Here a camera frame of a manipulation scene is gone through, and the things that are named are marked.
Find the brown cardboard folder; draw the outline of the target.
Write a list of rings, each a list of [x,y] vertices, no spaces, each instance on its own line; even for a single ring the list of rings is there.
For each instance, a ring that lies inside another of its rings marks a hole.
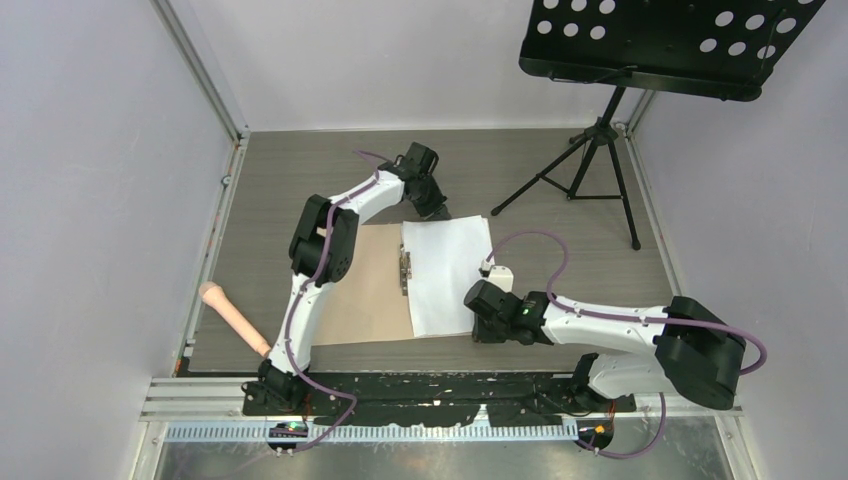
[[[417,339],[399,284],[403,223],[360,228],[352,266],[328,298],[315,345]]]

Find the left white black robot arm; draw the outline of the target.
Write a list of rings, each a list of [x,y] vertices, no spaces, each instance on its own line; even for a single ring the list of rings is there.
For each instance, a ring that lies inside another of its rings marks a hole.
[[[329,294],[352,265],[359,226],[404,201],[426,220],[445,219],[448,214],[447,197],[434,176],[439,156],[431,148],[413,142],[394,159],[365,151],[357,154],[372,161],[372,173],[343,193],[309,197],[289,245],[290,300],[258,378],[270,403],[284,414],[305,405],[315,331]]]

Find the white paper sheets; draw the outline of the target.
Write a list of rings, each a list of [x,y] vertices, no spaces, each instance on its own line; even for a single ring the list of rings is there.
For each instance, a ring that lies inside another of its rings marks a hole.
[[[411,260],[407,297],[413,335],[470,333],[474,314],[464,305],[464,297],[480,279],[481,262],[492,250],[488,220],[476,215],[405,222],[401,234]]]

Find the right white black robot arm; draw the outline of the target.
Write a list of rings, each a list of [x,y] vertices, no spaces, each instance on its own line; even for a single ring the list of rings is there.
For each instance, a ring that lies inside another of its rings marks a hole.
[[[668,306],[610,307],[541,291],[518,297],[482,279],[464,304],[474,314],[478,343],[592,347],[578,360],[565,395],[580,410],[659,393],[713,410],[734,405],[747,342],[691,298],[675,296]]]

